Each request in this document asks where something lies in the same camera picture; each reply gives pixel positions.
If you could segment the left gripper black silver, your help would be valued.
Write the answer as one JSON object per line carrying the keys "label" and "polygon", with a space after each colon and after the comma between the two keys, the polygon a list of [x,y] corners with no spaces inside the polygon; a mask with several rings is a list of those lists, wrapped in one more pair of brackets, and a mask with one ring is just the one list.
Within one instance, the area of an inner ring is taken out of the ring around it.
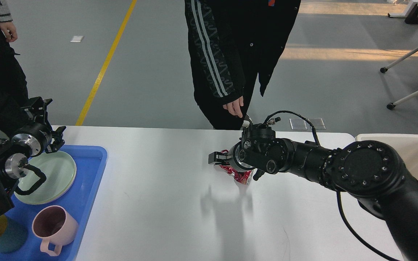
{"label": "left gripper black silver", "polygon": [[29,112],[29,117],[33,121],[18,129],[10,138],[10,141],[23,147],[26,150],[24,154],[28,157],[39,156],[44,151],[46,153],[58,152],[65,144],[63,132],[66,126],[60,126],[53,131],[48,121],[48,105],[51,102],[53,102],[53,99],[42,99],[41,96],[37,96],[28,99],[21,106],[22,110]]}

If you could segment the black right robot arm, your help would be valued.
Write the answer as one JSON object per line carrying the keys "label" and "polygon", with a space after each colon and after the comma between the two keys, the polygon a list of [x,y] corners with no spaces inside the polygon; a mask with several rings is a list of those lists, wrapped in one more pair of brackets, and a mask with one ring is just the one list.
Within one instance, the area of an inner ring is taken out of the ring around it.
{"label": "black right robot arm", "polygon": [[336,192],[340,216],[350,232],[371,251],[393,260],[350,226],[340,195],[347,192],[365,211],[385,221],[406,260],[418,261],[418,180],[398,152],[375,140],[355,141],[343,149],[324,148],[309,120],[313,141],[277,138],[271,126],[279,121],[274,112],[262,123],[249,123],[237,144],[227,152],[212,152],[208,163],[230,166],[238,173],[256,170],[254,180],[265,173],[289,172]]}

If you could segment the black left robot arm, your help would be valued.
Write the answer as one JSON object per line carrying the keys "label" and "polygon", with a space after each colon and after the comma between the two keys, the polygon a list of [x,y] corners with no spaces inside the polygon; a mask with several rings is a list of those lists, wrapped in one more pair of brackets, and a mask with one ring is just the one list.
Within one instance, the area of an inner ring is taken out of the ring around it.
{"label": "black left robot arm", "polygon": [[45,181],[46,175],[28,160],[42,153],[55,153],[65,143],[65,126],[53,129],[48,121],[48,105],[52,99],[40,96],[22,106],[30,121],[10,136],[0,138],[0,216],[14,207],[14,193],[30,195]]}

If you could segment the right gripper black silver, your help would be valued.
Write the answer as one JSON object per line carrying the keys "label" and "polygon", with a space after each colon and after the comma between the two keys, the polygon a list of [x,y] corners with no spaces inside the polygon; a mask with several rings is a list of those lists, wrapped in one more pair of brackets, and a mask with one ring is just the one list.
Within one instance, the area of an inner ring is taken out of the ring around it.
{"label": "right gripper black silver", "polygon": [[[209,165],[221,165],[221,166],[231,166],[237,172],[246,172],[254,170],[254,167],[248,165],[244,162],[241,162],[239,158],[239,151],[242,147],[242,143],[238,142],[233,147],[229,149],[229,151],[221,151],[221,152],[212,152],[208,155],[208,164]],[[254,172],[252,180],[257,181],[264,175],[264,171],[257,169]]]}

